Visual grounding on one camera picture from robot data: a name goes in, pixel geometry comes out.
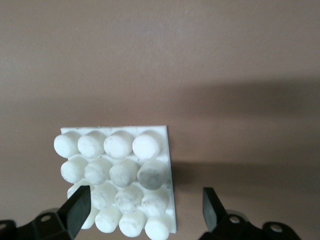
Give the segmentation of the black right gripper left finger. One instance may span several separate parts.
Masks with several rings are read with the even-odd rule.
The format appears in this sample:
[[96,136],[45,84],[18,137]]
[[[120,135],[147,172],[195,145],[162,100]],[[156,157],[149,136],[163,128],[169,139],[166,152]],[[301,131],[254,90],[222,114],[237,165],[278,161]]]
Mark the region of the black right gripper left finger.
[[80,186],[60,207],[43,211],[26,225],[0,221],[2,240],[74,240],[91,212],[91,191]]

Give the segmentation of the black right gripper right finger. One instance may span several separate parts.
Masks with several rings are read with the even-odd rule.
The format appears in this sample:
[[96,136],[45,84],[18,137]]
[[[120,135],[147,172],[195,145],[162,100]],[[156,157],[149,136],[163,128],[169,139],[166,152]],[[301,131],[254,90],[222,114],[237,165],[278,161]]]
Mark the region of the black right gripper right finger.
[[236,211],[227,211],[212,187],[202,191],[202,213],[207,232],[201,240],[299,240],[298,234],[281,222],[265,222],[262,228]]

